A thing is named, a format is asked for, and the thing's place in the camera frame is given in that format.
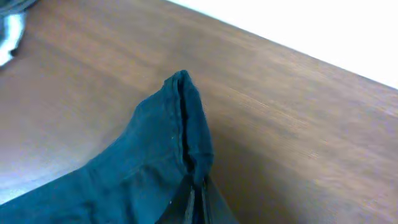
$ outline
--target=teal cloth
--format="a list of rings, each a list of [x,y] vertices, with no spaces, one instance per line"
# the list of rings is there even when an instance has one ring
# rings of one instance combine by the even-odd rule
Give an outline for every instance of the teal cloth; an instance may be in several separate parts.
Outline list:
[[[155,223],[186,175],[200,186],[213,148],[182,70],[141,102],[125,131],[82,168],[0,206],[0,223]]]

